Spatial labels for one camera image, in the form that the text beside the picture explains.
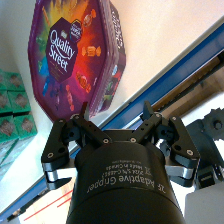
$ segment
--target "green product box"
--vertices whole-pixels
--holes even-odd
[[[12,112],[12,107],[9,101],[8,93],[5,90],[0,90],[0,114]]]
[[[5,72],[0,69],[0,90],[6,90]]]
[[[5,72],[5,85],[8,91],[25,91],[23,80],[19,73]]]
[[[4,175],[6,174],[6,172],[8,171],[8,169],[10,168],[11,165],[12,165],[12,163],[0,165],[0,181],[2,180],[2,178],[4,177]]]
[[[19,139],[13,117],[0,117],[0,165]]]
[[[8,96],[14,114],[31,110],[26,92],[8,92]]]
[[[17,141],[16,145],[10,150],[7,158],[5,158],[2,163],[3,165],[14,162],[37,134],[32,115],[14,117],[14,123],[19,135],[19,141]]]

